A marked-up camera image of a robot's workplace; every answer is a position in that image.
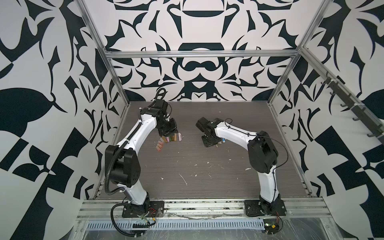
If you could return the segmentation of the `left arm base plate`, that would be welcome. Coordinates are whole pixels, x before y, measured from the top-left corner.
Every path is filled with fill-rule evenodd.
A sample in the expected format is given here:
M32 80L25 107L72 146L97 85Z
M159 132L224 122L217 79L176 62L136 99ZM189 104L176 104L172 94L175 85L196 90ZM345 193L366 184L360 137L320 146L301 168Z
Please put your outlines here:
M145 215L146 217L155 217L162 214L165 208L164 201L149 201L143 205L134 205L126 202L123 208L123 218L135 218Z

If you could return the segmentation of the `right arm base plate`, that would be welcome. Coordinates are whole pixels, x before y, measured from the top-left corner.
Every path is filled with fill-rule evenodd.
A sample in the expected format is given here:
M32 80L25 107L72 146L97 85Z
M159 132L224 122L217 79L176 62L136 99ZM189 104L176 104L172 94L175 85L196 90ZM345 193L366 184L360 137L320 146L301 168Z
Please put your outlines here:
M286 216L285 203L277 198L274 202L269 203L264 199L261 200L245 200L245 213L248 217L259 216Z

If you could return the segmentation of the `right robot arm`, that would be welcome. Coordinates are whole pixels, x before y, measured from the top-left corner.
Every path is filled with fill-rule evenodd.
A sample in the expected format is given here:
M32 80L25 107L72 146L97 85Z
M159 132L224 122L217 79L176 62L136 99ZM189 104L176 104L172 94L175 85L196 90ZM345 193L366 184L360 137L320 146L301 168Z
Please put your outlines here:
M225 139L248 151L250 165L259 177L260 204L270 210L280 199L275 173L279 153L270 136L264 131L256 133L240 129L218 118L209 121L202 117L196 127L204 133L202 141L207 148Z

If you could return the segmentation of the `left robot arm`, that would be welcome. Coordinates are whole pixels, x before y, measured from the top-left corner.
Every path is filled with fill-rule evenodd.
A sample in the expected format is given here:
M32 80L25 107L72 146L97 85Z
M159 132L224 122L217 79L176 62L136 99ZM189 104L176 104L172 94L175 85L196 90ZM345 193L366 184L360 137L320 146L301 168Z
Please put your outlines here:
M158 130L160 140L156 148L177 140L179 132L175 119L171 118L172 107L164 100L155 100L138 112L138 121L117 145L109 145L105 152L105 183L107 195L118 192L130 198L135 207L149 208L149 194L140 183L141 166L139 151L149 134Z

